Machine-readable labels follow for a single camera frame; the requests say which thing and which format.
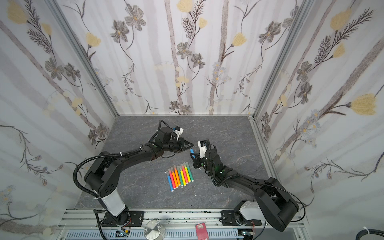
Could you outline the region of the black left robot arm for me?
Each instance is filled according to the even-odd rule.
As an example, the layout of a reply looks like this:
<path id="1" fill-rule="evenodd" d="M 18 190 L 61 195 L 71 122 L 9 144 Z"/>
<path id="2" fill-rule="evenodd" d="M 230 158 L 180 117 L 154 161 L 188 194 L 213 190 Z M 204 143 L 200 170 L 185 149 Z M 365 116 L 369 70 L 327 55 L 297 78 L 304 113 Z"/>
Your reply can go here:
<path id="1" fill-rule="evenodd" d="M 92 157 L 93 164 L 84 178 L 91 187 L 89 192 L 96 195 L 95 198 L 109 215 L 114 218 L 124 215 L 128 207 L 117 191 L 121 173 L 140 163 L 156 160 L 164 152 L 178 154 L 191 149 L 194 144 L 180 137 L 181 133 L 180 127 L 163 127 L 135 150 Z"/>

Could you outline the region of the pink marker pen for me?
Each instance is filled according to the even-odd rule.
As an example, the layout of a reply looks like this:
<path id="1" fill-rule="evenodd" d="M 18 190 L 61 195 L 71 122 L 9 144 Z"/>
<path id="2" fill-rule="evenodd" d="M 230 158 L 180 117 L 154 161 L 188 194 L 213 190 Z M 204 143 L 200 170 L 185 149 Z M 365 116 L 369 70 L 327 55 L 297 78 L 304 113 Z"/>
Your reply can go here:
<path id="1" fill-rule="evenodd" d="M 189 183 L 189 179 L 184 165 L 181 165 L 181 171 L 183 173 L 184 185 L 186 186 Z"/>

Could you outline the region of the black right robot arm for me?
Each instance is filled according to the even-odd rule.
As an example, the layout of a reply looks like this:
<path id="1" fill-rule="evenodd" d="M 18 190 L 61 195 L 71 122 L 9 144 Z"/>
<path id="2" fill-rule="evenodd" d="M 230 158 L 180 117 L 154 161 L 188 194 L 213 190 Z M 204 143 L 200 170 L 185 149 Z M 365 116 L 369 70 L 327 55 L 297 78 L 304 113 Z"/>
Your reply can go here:
<path id="1" fill-rule="evenodd" d="M 216 147 L 203 155 L 191 152 L 190 156 L 193 167 L 203 168 L 216 187 L 232 188 L 253 197 L 265 220 L 279 232 L 287 228 L 300 210 L 293 195 L 277 179 L 258 180 L 238 173 L 221 162 Z"/>

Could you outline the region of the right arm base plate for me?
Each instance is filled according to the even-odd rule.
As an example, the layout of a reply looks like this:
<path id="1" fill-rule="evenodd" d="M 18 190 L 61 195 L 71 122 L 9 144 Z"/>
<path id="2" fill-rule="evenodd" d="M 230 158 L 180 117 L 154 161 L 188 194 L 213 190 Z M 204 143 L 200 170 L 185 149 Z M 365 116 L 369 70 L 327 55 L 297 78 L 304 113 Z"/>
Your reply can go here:
<path id="1" fill-rule="evenodd" d="M 254 226 L 262 226 L 263 223 L 260 220 L 246 220 L 245 218 L 240 216 L 240 212 L 236 212 L 234 210 L 223 210 L 221 211 L 221 217 L 219 221 L 223 226 L 242 226 L 242 227 L 254 227 Z"/>

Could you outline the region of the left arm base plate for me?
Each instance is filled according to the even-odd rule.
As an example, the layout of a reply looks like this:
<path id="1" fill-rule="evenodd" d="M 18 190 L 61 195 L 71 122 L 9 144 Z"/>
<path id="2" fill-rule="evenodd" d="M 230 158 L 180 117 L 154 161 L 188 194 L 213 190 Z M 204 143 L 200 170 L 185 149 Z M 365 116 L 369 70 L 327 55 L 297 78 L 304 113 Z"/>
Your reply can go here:
<path id="1" fill-rule="evenodd" d="M 144 211 L 123 211 L 117 217 L 109 212 L 101 220 L 102 227 L 141 227 L 144 220 Z"/>

